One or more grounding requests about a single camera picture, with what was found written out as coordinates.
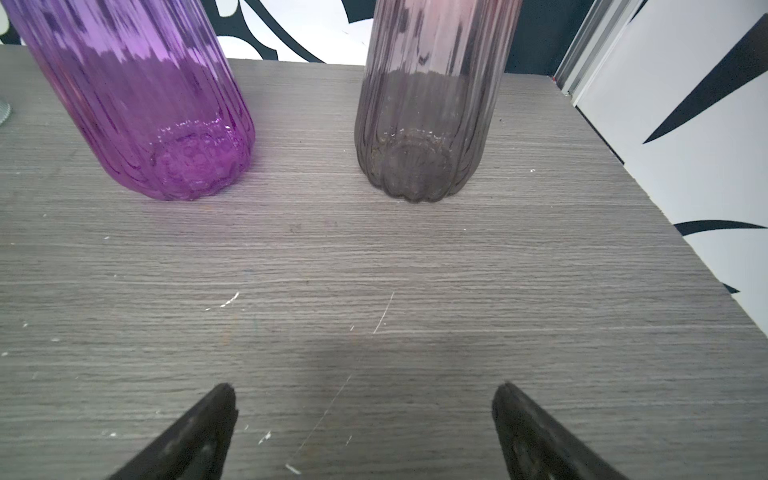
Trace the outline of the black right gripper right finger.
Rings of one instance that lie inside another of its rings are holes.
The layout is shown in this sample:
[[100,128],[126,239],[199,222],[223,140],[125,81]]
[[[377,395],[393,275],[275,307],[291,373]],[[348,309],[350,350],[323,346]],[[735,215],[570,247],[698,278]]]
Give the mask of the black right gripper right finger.
[[512,479],[625,477],[510,382],[498,386],[492,418]]

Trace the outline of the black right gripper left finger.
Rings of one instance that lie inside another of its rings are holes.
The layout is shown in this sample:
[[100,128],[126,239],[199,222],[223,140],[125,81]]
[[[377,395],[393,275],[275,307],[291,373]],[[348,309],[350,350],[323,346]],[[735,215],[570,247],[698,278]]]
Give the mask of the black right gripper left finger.
[[237,419],[234,388],[218,384],[111,477],[219,479]]

